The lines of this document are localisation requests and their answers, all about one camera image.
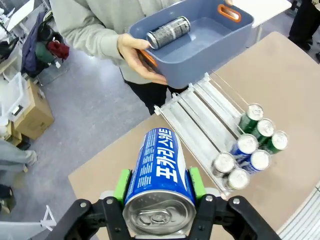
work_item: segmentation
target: tan tabletop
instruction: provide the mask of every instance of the tan tabletop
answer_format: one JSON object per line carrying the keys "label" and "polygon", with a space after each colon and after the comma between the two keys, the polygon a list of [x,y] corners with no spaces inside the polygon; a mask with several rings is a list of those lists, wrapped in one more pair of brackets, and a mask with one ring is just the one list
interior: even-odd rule
{"label": "tan tabletop", "polygon": [[[289,148],[273,157],[268,170],[254,175],[245,190],[235,193],[246,197],[278,230],[320,180],[320,67],[274,32],[217,72],[248,103],[261,104],[265,116],[289,135]],[[122,169],[135,167],[144,135],[157,127],[169,126],[153,115],[75,170],[69,180],[76,197],[95,203],[102,192],[113,190]],[[183,153],[188,167],[198,166],[185,147]],[[201,174],[205,186],[214,187],[202,169]],[[212,234],[219,240],[232,239],[218,226]],[[106,229],[98,237],[108,239]]]}

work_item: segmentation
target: can lid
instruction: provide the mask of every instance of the can lid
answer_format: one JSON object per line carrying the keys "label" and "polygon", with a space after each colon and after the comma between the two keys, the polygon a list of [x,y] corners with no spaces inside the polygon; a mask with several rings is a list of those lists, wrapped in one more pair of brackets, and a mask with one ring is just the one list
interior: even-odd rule
{"label": "can lid", "polygon": [[271,156],[265,150],[256,150],[251,155],[251,164],[257,170],[265,170],[269,167]]}
{"label": "can lid", "polygon": [[235,157],[228,152],[220,153],[213,161],[213,166],[221,173],[229,173],[235,167]]}
{"label": "can lid", "polygon": [[248,186],[250,182],[250,175],[246,170],[237,168],[229,174],[228,180],[229,180],[229,185],[233,189],[240,190]]}
{"label": "can lid", "polygon": [[170,190],[141,192],[132,197],[123,209],[127,225],[137,234],[185,233],[195,215],[192,201]]}
{"label": "can lid", "polygon": [[260,134],[265,137],[271,137],[275,133],[275,125],[268,118],[260,120],[257,124],[257,128]]}
{"label": "can lid", "polygon": [[284,150],[288,146],[288,136],[284,131],[276,131],[271,140],[276,149]]}
{"label": "can lid", "polygon": [[251,134],[243,134],[238,139],[239,150],[245,154],[252,154],[258,149],[258,140]]}
{"label": "can lid", "polygon": [[264,110],[260,104],[252,103],[248,106],[246,114],[250,119],[259,121],[264,117]]}

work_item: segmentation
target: red cloth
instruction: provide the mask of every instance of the red cloth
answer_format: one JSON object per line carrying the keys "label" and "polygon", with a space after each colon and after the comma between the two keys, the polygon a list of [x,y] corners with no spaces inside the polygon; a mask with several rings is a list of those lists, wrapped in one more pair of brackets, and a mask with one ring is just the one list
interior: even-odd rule
{"label": "red cloth", "polygon": [[59,59],[66,60],[69,57],[69,47],[58,41],[51,41],[46,48]]}

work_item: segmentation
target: aluminum can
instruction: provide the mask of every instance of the aluminum can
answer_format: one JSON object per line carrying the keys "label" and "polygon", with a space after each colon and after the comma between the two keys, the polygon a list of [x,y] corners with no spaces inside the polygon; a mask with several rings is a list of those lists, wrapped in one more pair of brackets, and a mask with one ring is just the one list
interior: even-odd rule
{"label": "aluminum can", "polygon": [[228,152],[221,152],[212,162],[212,174],[221,178],[225,174],[229,174],[235,166],[235,157]]}
{"label": "aluminum can", "polygon": [[269,154],[277,154],[288,147],[288,136],[284,131],[276,131],[261,148]]}
{"label": "aluminum can", "polygon": [[222,184],[228,190],[241,190],[250,182],[249,173],[241,168],[234,169],[230,174],[222,178]]}
{"label": "aluminum can", "polygon": [[276,132],[276,127],[270,119],[264,118],[258,122],[251,134],[258,140],[259,147],[271,139]]}
{"label": "aluminum can", "polygon": [[192,181],[178,136],[149,131],[124,200],[123,217],[137,234],[185,233],[196,215]]}
{"label": "aluminum can", "polygon": [[243,134],[239,137],[231,149],[231,154],[234,156],[238,164],[250,157],[251,154],[258,149],[258,141],[251,134]]}
{"label": "aluminum can", "polygon": [[251,133],[252,129],[264,117],[264,110],[261,105],[252,103],[248,106],[247,111],[242,115],[239,127],[246,133]]}
{"label": "aluminum can", "polygon": [[252,153],[251,157],[245,159],[241,167],[246,170],[249,174],[255,174],[266,170],[271,164],[271,156],[265,150],[256,150]]}
{"label": "aluminum can", "polygon": [[146,40],[149,41],[153,49],[158,50],[189,33],[190,28],[189,20],[181,16],[155,30],[149,31],[146,34]]}

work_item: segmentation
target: sleeve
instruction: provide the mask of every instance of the sleeve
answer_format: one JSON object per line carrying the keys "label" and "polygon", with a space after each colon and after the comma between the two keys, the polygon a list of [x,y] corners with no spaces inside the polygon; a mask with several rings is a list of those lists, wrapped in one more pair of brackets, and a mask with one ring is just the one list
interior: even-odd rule
{"label": "sleeve", "polygon": [[79,3],[80,1],[50,1],[60,34],[73,48],[90,56],[122,59],[117,47],[119,35],[114,30],[105,28],[87,3]]}

